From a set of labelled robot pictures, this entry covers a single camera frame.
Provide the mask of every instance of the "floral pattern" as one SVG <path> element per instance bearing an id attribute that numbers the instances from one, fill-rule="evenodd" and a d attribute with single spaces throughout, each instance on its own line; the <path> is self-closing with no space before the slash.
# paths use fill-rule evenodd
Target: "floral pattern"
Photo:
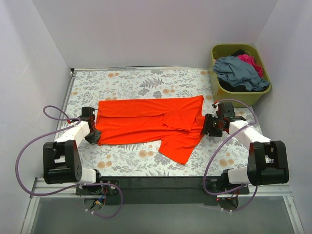
<path id="1" fill-rule="evenodd" d="M 83 106 L 97 108 L 99 100 L 198 95 L 205 97 L 202 114 L 212 113 L 213 97 L 207 70 L 81 71 L 75 77 L 66 113 L 77 117 Z M 247 120 L 253 118 L 246 108 L 236 108 L 235 112 Z M 185 165 L 159 153 L 160 141 L 102 146 L 83 141 L 79 154 L 83 167 L 98 169 L 103 176 L 202 176 L 209 159 L 226 135 L 205 136 Z M 218 176 L 224 169 L 244 167 L 247 157 L 247 149 L 233 138 L 216 156 L 208 175 Z"/>

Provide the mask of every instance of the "laundry basket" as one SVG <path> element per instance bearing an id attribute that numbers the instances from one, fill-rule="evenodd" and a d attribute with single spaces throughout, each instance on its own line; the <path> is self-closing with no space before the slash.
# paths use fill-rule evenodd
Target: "laundry basket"
<path id="1" fill-rule="evenodd" d="M 254 57 L 255 64 L 261 66 L 263 69 L 263 79 L 270 81 L 266 69 L 262 63 L 262 60 L 256 48 L 247 44 L 219 44 L 212 48 L 211 50 L 212 59 L 210 60 L 209 64 L 209 77 L 212 86 L 213 97 L 215 101 L 226 98 L 232 98 L 240 100 L 246 103 L 248 106 L 252 106 L 259 100 L 259 98 L 262 95 L 269 92 L 269 90 L 271 89 L 271 84 L 269 85 L 267 90 L 262 92 L 230 92 L 221 87 L 219 80 L 217 78 L 217 74 L 213 72 L 213 67 L 215 65 L 214 59 L 217 60 L 218 58 L 229 56 L 239 49 L 244 50 L 247 55 Z M 233 106 L 242 107 L 243 105 L 237 102 L 233 102 Z"/>

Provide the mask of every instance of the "wire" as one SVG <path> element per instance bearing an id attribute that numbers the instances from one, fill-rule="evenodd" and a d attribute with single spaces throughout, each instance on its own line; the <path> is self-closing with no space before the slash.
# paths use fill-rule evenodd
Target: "wire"
<path id="1" fill-rule="evenodd" d="M 237 211 L 240 211 L 240 210 L 246 208 L 246 207 L 253 201 L 253 199 L 254 199 L 255 194 L 257 193 L 257 191 L 258 191 L 258 186 L 255 187 L 254 193 L 253 193 L 252 197 L 249 199 L 249 201 L 246 202 L 245 205 L 243 205 L 243 206 L 237 208 L 236 210 L 224 210 L 224 209 L 221 209 L 221 210 L 222 210 L 222 211 L 227 211 L 227 212 L 237 212 Z M 211 206 L 200 206 L 200 207 L 205 208 L 205 209 L 220 211 L 219 208 L 215 208 L 215 207 L 211 207 Z"/>
<path id="2" fill-rule="evenodd" d="M 230 203 L 232 206 L 234 206 L 237 209 L 237 206 L 234 204 L 234 202 L 232 202 L 231 199 L 227 199 L 227 202 Z"/>
<path id="3" fill-rule="evenodd" d="M 103 192 L 103 189 L 104 189 L 104 186 L 102 185 L 101 186 L 102 187 L 102 189 L 101 189 L 101 191 L 99 191 L 98 193 L 94 193 L 94 192 L 91 192 L 93 195 L 98 195 L 98 194 L 100 194 L 101 192 Z"/>
<path id="4" fill-rule="evenodd" d="M 239 195 L 239 190 L 237 190 L 237 195 L 236 195 L 236 197 L 233 197 L 232 199 L 238 198 L 238 195 Z"/>
<path id="5" fill-rule="evenodd" d="M 62 114 L 64 114 L 64 115 L 66 116 L 66 118 L 56 118 L 56 117 L 50 116 L 50 115 L 47 114 L 46 111 L 45 111 L 45 110 L 46 110 L 47 108 L 49 108 L 49 107 L 50 107 L 50 108 L 57 109 L 57 110 L 60 111 Z M 71 120 L 75 120 L 75 121 L 78 121 L 77 123 L 75 122 L 76 125 L 78 125 L 78 124 L 81 123 L 81 119 L 80 119 L 80 118 L 69 118 L 68 115 L 67 115 L 65 112 L 63 112 L 60 108 L 58 108 L 58 107 L 56 107 L 56 106 L 52 106 L 52 105 L 45 106 L 45 107 L 43 108 L 43 113 L 44 113 L 47 117 L 49 117 L 49 118 L 51 118 L 51 119 L 54 119 L 54 120 L 59 120 L 59 121 L 71 121 Z M 57 194 L 57 193 L 59 193 L 59 192 L 62 192 L 62 191 L 64 191 L 64 190 L 66 190 L 66 189 L 70 189 L 70 188 L 74 188 L 74 187 L 78 187 L 78 186 L 79 186 L 79 184 L 73 184 L 73 185 L 64 187 L 64 188 L 62 188 L 62 189 L 59 189 L 59 190 L 56 190 L 56 191 L 53 191 L 53 192 L 50 192 L 50 193 L 46 193 L 46 194 L 37 194 L 37 193 L 34 193 L 34 192 L 28 190 L 28 189 L 24 186 L 23 182 L 22 182 L 21 179 L 20 179 L 20 174 L 19 174 L 19 162 L 20 162 L 20 158 L 21 158 L 22 154 L 24 153 L 24 151 L 27 149 L 28 146 L 30 146 L 32 143 L 36 142 L 37 140 L 39 140 L 39 139 L 41 139 L 41 138 L 44 138 L 44 137 L 53 135 L 53 134 L 55 134 L 55 133 L 59 133 L 59 132 L 68 130 L 68 129 L 71 129 L 71 128 L 73 128 L 73 127 L 75 126 L 75 124 L 72 124 L 72 125 L 70 125 L 70 126 L 68 126 L 68 127 L 65 127 L 65 128 L 59 129 L 59 130 L 52 131 L 52 132 L 50 132 L 50 133 L 43 134 L 43 135 L 41 135 L 41 136 L 39 136 L 39 137 L 37 137 L 37 138 L 35 138 L 35 139 L 29 141 L 29 142 L 21 149 L 21 151 L 20 151 L 20 153 L 18 154 L 18 157 L 17 157 L 17 159 L 16 159 L 16 162 L 15 162 L 15 175 L 16 175 L 16 179 L 17 179 L 17 181 L 18 181 L 20 187 L 21 187 L 25 192 L 27 192 L 28 194 L 30 194 L 30 195 L 32 195 L 32 196 L 49 196 L 49 195 L 53 195 L 53 194 Z M 113 218 L 113 217 L 115 217 L 115 216 L 118 214 L 118 212 L 120 211 L 121 206 L 122 206 L 122 204 L 123 204 L 123 195 L 122 195 L 122 191 L 121 191 L 121 189 L 120 189 L 118 186 L 116 186 L 115 184 L 110 184 L 110 183 L 83 184 L 83 185 L 84 185 L 84 186 L 113 186 L 113 187 L 115 187 L 115 188 L 118 190 L 119 194 L 120 194 L 120 205 L 119 205 L 119 207 L 118 207 L 116 213 L 113 214 L 113 215 L 111 215 L 111 216 L 105 216 L 105 215 L 102 215 L 102 214 L 96 214 L 96 212 L 94 212 L 94 214 L 99 215 L 99 216 L 101 216 L 101 217 L 103 217 L 103 218 Z"/>
<path id="6" fill-rule="evenodd" d="M 101 196 L 99 200 L 102 200 L 102 199 L 103 199 L 103 197 L 105 197 L 105 194 L 104 194 L 103 196 Z"/>
<path id="7" fill-rule="evenodd" d="M 90 207 L 90 209 L 94 208 L 96 206 L 96 199 L 93 200 L 92 206 Z"/>
<path id="8" fill-rule="evenodd" d="M 235 195 L 235 191 L 232 193 L 232 196 L 228 197 L 228 199 L 231 200 L 234 195 Z"/>
<path id="9" fill-rule="evenodd" d="M 209 167 L 211 166 L 212 161 L 214 160 L 214 158 L 216 157 L 216 155 L 219 153 L 219 151 L 221 150 L 221 148 L 222 148 L 231 138 L 233 138 L 234 136 L 236 136 L 238 133 L 240 133 L 240 132 L 243 131 L 244 129 L 248 128 L 249 126 L 254 125 L 254 124 L 256 124 L 256 123 L 259 122 L 259 121 L 258 121 L 258 118 L 257 118 L 257 116 L 255 115 L 255 113 L 253 112 L 253 110 L 252 110 L 249 106 L 247 106 L 245 103 L 243 103 L 243 102 L 241 102 L 241 101 L 239 101 L 239 100 L 235 100 L 235 99 L 223 99 L 223 100 L 220 100 L 220 101 L 218 101 L 218 102 L 224 102 L 224 101 L 235 101 L 235 102 L 238 102 L 238 103 L 244 105 L 245 107 L 247 107 L 247 109 L 248 109 L 248 110 L 252 113 L 252 115 L 253 115 L 254 122 L 250 122 L 250 123 L 248 123 L 248 125 L 245 125 L 245 126 L 243 126 L 242 128 L 238 129 L 236 132 L 234 132 L 233 134 L 229 135 L 229 136 L 225 139 L 225 141 L 222 142 L 222 143 L 219 145 L 219 147 L 218 147 L 217 150 L 214 152 L 214 154 L 212 155 L 212 157 L 210 158 L 210 160 L 209 160 L 209 162 L 208 162 L 208 164 L 207 164 L 207 166 L 206 166 L 205 174 L 204 174 L 204 177 L 203 177 L 203 184 L 206 184 L 207 173 L 208 173 Z M 208 194 L 208 195 L 222 195 L 222 194 L 228 194 L 228 193 L 234 192 L 234 191 L 239 190 L 239 189 L 241 189 L 241 188 L 243 188 L 243 187 L 245 187 L 245 186 L 246 186 L 246 185 L 240 185 L 240 186 L 238 186 L 238 187 L 236 187 L 236 188 L 233 188 L 233 189 L 230 189 L 230 190 L 227 190 L 227 191 L 224 191 L 224 192 L 220 192 L 220 193 L 211 193 L 211 192 L 209 192 L 209 191 L 207 190 L 206 186 L 203 186 L 203 189 L 204 189 L 205 193 Z M 251 199 L 250 199 L 244 206 L 242 206 L 242 207 L 240 207 L 240 208 L 237 208 L 237 209 L 234 210 L 233 212 L 239 211 L 239 210 L 245 208 L 248 204 L 250 204 L 250 202 L 252 202 L 252 200 L 254 199 L 254 196 L 255 196 L 256 192 L 257 192 L 257 186 L 256 186 L 256 189 L 255 189 L 254 194 L 253 194 L 253 196 L 251 197 Z"/>
<path id="10" fill-rule="evenodd" d="M 95 109 L 95 110 L 100 111 L 100 112 L 101 112 L 100 116 L 102 116 L 102 111 L 101 111 L 100 109 Z"/>

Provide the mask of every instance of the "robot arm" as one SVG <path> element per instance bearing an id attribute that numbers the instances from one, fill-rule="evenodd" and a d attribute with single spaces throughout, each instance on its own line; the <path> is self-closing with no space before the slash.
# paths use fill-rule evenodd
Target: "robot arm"
<path id="1" fill-rule="evenodd" d="M 101 132 L 95 128 L 95 109 L 83 107 L 80 124 L 67 130 L 64 135 L 43 146 L 43 173 L 47 184 L 96 183 L 98 171 L 81 166 L 78 146 L 83 139 L 90 144 L 99 141 Z"/>
<path id="2" fill-rule="evenodd" d="M 215 113 L 205 116 L 202 134 L 221 137 L 222 132 L 233 134 L 248 125 L 243 117 L 236 117 L 231 103 L 214 106 Z M 287 183 L 289 171 L 286 147 L 282 141 L 272 141 L 248 126 L 235 137 L 249 150 L 247 167 L 225 170 L 223 184 L 267 185 Z"/>

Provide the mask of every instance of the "orange shirt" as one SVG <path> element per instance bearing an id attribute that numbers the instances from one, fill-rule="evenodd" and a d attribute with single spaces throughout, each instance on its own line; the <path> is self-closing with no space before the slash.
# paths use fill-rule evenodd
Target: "orange shirt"
<path id="1" fill-rule="evenodd" d="M 96 128 L 99 145 L 161 140 L 159 152 L 186 163 L 203 135 L 203 96 L 100 101 Z"/>

